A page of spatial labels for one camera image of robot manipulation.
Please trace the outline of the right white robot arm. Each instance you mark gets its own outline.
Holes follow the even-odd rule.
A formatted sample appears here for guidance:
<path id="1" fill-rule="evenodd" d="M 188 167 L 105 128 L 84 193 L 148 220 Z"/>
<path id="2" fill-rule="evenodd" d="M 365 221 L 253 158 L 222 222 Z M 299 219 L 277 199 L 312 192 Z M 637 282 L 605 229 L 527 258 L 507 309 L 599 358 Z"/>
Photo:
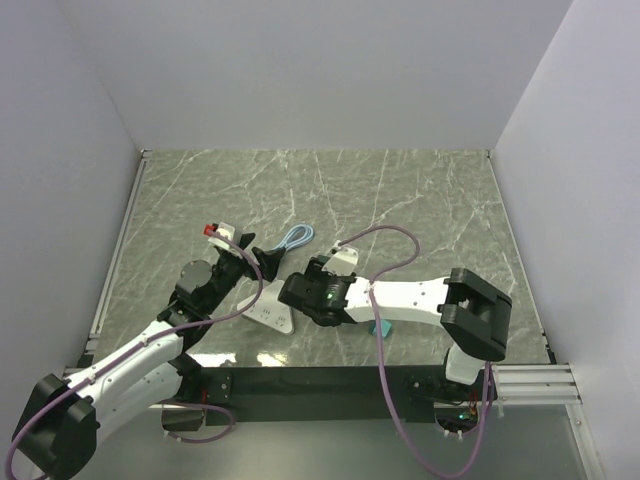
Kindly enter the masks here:
<path id="1" fill-rule="evenodd" d="M 445 356 L 439 387 L 452 399 L 473 388 L 487 362 L 506 358 L 512 300 L 466 268 L 432 280 L 371 282 L 354 272 L 339 275 L 313 258 L 304 272 L 284 281 L 278 300 L 322 327 L 380 317 L 443 328 L 453 346 Z"/>

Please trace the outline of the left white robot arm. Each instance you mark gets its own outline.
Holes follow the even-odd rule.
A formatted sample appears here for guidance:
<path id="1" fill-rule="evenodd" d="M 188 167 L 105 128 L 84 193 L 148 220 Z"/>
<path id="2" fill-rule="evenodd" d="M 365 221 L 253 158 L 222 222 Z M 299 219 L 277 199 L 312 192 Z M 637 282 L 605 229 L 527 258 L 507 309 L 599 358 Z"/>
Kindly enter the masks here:
<path id="1" fill-rule="evenodd" d="M 218 224 L 205 230 L 218 252 L 215 264 L 187 263 L 168 305 L 148 327 L 102 361 L 67 379 L 54 374 L 32 390 L 5 460 L 21 452 L 44 477 L 70 479 L 89 462 L 99 439 L 150 405 L 173 397 L 186 402 L 200 388 L 186 352 L 217 319 L 213 313 L 242 277 L 264 284 L 275 279 L 286 250 L 252 246 L 254 234 L 225 236 Z"/>

